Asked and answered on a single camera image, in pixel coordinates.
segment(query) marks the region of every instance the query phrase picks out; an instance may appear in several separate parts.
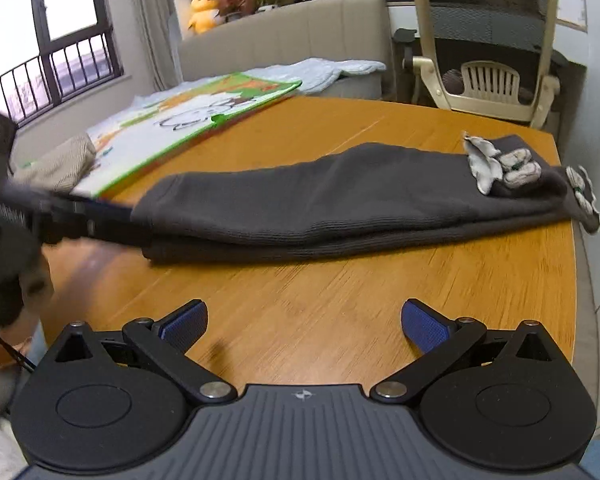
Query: window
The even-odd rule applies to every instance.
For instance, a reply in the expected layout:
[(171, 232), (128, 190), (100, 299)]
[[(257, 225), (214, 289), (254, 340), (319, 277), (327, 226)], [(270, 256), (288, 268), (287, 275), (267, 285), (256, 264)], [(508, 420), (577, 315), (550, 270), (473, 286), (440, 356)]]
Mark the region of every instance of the window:
[(0, 0), (0, 111), (22, 126), (122, 74), (104, 0)]

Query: wooden table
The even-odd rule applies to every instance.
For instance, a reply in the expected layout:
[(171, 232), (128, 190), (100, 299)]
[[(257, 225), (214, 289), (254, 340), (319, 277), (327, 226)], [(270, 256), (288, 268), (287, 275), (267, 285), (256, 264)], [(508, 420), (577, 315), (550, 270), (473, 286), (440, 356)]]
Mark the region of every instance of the wooden table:
[[(485, 137), (517, 133), (558, 163), (553, 138), (522, 126), (410, 105), (298, 97), (172, 158), (116, 200), (135, 203), (172, 173), (293, 164), (369, 141), (461, 153), (463, 130)], [(71, 320), (116, 330), (202, 298), (209, 328), (188, 355), (238, 389), (247, 382), (369, 388), (417, 357), (400, 328), (400, 308), (410, 297), (449, 318), (473, 316), (490, 328), (538, 319), (569, 358), (573, 351), (570, 222), (302, 264), (152, 266), (137, 250), (90, 240), (63, 242), (46, 254), (56, 286), (54, 306), (43, 319), (49, 338)]]

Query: white plastic chair back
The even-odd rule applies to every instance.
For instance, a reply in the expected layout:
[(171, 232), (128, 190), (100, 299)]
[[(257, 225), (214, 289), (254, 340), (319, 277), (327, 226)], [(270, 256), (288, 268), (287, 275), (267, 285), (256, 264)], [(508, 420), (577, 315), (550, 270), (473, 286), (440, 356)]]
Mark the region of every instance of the white plastic chair back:
[(462, 95), (496, 103), (520, 104), (520, 74), (494, 61), (469, 61), (461, 67)]

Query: curtain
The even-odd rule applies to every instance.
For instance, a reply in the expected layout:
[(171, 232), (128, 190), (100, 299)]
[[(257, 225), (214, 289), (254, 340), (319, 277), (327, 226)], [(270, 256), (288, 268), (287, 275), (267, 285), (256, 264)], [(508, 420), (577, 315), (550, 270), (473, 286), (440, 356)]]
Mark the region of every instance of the curtain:
[(180, 82), (169, 31), (173, 0), (134, 0), (134, 5), (154, 87), (159, 91), (173, 88)]

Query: beige headboard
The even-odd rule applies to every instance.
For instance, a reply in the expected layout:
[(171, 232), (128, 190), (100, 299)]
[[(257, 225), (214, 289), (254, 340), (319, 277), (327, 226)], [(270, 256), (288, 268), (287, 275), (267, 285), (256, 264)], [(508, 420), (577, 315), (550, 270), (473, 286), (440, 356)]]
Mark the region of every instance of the beige headboard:
[(395, 95), (385, 0), (314, 0), (225, 23), (180, 45), (185, 81), (309, 57), (382, 61), (382, 94)]

